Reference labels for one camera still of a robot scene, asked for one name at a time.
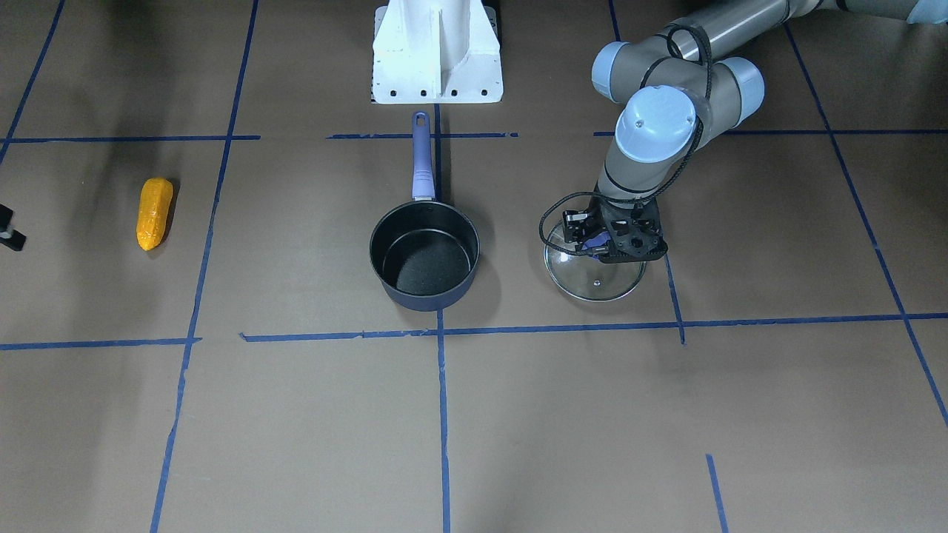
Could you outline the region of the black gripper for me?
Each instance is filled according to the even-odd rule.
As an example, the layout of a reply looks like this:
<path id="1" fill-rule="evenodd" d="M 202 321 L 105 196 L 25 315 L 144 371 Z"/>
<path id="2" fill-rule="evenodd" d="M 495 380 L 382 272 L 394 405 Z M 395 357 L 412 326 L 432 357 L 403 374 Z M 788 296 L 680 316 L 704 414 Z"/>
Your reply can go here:
<path id="1" fill-rule="evenodd" d="M 590 199 L 590 208 L 595 207 L 601 212 L 603 219 L 615 230 L 633 227 L 642 230 L 660 230 L 660 209 L 656 199 L 649 201 L 624 199 L 602 195 L 595 191 Z"/>

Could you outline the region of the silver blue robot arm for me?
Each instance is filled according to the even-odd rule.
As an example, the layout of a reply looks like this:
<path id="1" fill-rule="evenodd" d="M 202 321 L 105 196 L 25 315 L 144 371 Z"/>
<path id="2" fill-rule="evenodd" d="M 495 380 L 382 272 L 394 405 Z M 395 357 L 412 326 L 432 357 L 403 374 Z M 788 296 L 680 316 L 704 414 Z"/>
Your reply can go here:
<path id="1" fill-rule="evenodd" d="M 779 24 L 817 10 L 911 24 L 946 21 L 944 1 L 717 1 L 634 44 L 613 41 L 590 80 L 623 108 L 588 209 L 565 215 L 592 235 L 660 229 L 657 198 L 698 149 L 761 108 L 761 71 L 732 52 Z"/>

